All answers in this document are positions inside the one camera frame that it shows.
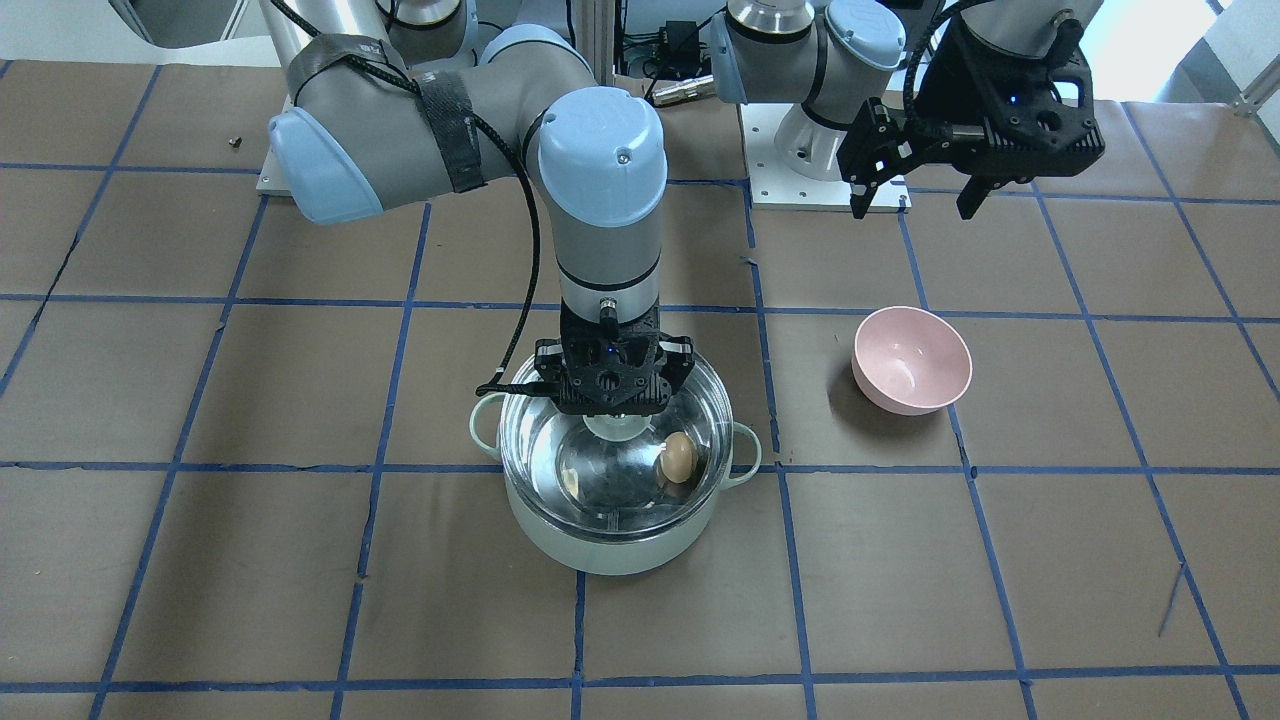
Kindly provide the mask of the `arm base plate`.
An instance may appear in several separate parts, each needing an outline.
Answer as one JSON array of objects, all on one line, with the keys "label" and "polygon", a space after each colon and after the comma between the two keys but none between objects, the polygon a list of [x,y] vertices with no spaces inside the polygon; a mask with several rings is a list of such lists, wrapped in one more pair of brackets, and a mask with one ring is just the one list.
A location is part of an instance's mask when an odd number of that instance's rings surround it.
[{"label": "arm base plate", "polygon": [[837,163],[842,131],[815,123],[797,104],[744,104],[739,113],[754,206],[849,210],[851,187]]},{"label": "arm base plate", "polygon": [[283,165],[279,163],[270,137],[266,140],[265,154],[259,169],[259,179],[255,186],[259,195],[274,199],[291,199],[292,190],[285,178]]}]

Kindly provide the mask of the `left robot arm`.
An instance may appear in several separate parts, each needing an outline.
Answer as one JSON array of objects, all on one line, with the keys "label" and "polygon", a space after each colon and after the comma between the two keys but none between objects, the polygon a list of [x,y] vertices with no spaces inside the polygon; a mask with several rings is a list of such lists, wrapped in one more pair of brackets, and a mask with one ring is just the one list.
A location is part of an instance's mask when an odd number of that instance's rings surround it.
[{"label": "left robot arm", "polygon": [[730,1],[708,26],[724,102],[788,105],[778,147],[845,182],[855,218],[896,176],[947,165],[972,219],[991,192],[1075,177],[1106,143],[1082,51],[1097,1],[955,1],[918,41],[878,1]]}]

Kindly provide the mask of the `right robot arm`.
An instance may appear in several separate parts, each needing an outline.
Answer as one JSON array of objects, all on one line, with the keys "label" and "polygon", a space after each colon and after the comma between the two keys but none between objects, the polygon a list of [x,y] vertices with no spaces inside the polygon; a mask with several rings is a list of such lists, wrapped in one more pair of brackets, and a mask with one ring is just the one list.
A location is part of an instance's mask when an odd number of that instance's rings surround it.
[{"label": "right robot arm", "polygon": [[564,37],[502,31],[472,65],[420,61],[393,36],[393,1],[265,1],[289,106],[268,126],[291,197],[330,225],[508,176],[532,236],[545,208],[562,307],[538,342],[536,378],[494,375],[477,395],[549,398],[580,416],[655,415],[694,366],[690,340],[660,331],[660,202],[667,187],[657,111],[599,85]]}]

